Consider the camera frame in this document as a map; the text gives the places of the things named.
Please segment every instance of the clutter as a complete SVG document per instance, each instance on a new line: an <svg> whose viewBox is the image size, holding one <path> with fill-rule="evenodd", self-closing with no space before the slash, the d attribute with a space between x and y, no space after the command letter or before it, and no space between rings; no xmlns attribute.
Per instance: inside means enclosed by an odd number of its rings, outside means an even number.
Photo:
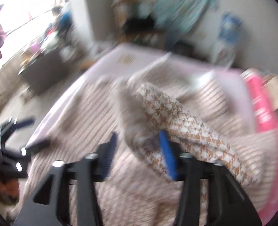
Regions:
<svg viewBox="0 0 278 226"><path fill-rule="evenodd" d="M26 88L20 93L20 98L23 101L23 103L27 103L29 100L31 100L34 97L34 93L30 89L30 87Z"/></svg>
<svg viewBox="0 0 278 226"><path fill-rule="evenodd" d="M28 58L28 59L25 59L25 60L20 64L20 68L22 69L22 68L26 67L27 64L29 63L29 61L30 61L29 58Z"/></svg>
<svg viewBox="0 0 278 226"><path fill-rule="evenodd" d="M166 51L172 51L173 53L183 55L186 57L193 57L194 46L187 41L179 40L176 43L170 43L166 37Z"/></svg>
<svg viewBox="0 0 278 226"><path fill-rule="evenodd" d="M140 17L138 6L141 3L154 3L152 0L114 0L116 28L119 42L132 42L138 45L159 47L160 37L166 31L155 28L156 20L152 14Z"/></svg>
<svg viewBox="0 0 278 226"><path fill-rule="evenodd" d="M54 31L44 39L41 50L45 52L51 51L59 45L59 42L60 38L58 37L58 33Z"/></svg>
<svg viewBox="0 0 278 226"><path fill-rule="evenodd" d="M40 95L68 74L69 67L61 57L60 48L56 47L48 52L39 51L18 75L27 82L35 95Z"/></svg>
<svg viewBox="0 0 278 226"><path fill-rule="evenodd" d="M30 58L30 62L33 62L35 59L39 58L40 56L44 55L45 52L39 50L38 52L36 52L31 58Z"/></svg>

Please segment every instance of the pink mattress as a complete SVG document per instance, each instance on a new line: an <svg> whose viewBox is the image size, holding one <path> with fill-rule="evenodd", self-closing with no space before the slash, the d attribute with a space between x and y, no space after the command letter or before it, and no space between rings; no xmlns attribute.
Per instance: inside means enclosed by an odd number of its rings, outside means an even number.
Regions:
<svg viewBox="0 0 278 226"><path fill-rule="evenodd" d="M55 125L60 118L65 106L71 101L85 82L94 82L102 75L115 77L130 76L134 72L144 68L154 60L163 56L165 52L146 47L138 47L132 44L121 44L102 57L94 66L87 70L55 103L49 113L42 120L38 128L33 133L28 144L35 140L44 138L50 128ZM133 58L130 64L122 63L121 58L127 56ZM176 65L176 68L184 74L198 74L208 72L213 69L217 73L218 80L222 88L230 98L233 111L238 113L246 122L252 132L256 131L253 106L249 97L246 85L241 78L239 69L224 71L223 68L214 67L210 64L202 63L198 60L189 59L179 55L172 55L169 59ZM260 215L262 222L268 222L278 210L278 203L268 207L270 213Z"/></svg>

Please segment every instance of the houndstooth fabric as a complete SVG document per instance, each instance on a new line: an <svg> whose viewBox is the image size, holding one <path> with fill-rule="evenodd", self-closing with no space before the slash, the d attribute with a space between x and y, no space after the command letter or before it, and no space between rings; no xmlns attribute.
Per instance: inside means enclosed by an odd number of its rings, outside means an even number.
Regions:
<svg viewBox="0 0 278 226"><path fill-rule="evenodd" d="M158 130L165 129L171 140L199 160L224 160L256 208L261 209L276 173L274 133L264 133L261 138L259 134L241 137L238 143L237 139L220 136L184 107L190 107L190 100L184 100L189 86L178 73L174 77L174 72L172 65L159 61L128 81L102 79L85 84L50 131L51 147L34 157L19 207L53 161L77 161L117 131L119 142L110 176L106 182L96 183L104 225L172 225L182 183L167 176L157 141ZM208 198L205 180L201 188L203 225ZM73 225L77 225L75 199L73 186Z"/></svg>

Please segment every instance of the wall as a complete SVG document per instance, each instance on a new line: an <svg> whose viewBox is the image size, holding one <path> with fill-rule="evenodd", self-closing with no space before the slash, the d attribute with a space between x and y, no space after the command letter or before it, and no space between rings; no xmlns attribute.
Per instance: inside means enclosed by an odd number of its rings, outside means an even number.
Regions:
<svg viewBox="0 0 278 226"><path fill-rule="evenodd" d="M69 0L72 19L83 48L94 40L87 0Z"/></svg>
<svg viewBox="0 0 278 226"><path fill-rule="evenodd" d="M114 31L113 0L69 1L75 28L86 49L90 49L94 41L105 40Z"/></svg>
<svg viewBox="0 0 278 226"><path fill-rule="evenodd" d="M278 4L275 0L220 0L218 11L207 11L187 39L207 54L218 36L220 17L232 11L244 20L239 66L257 67L278 74Z"/></svg>
<svg viewBox="0 0 278 226"><path fill-rule="evenodd" d="M95 39L105 40L115 29L113 0L86 0Z"/></svg>

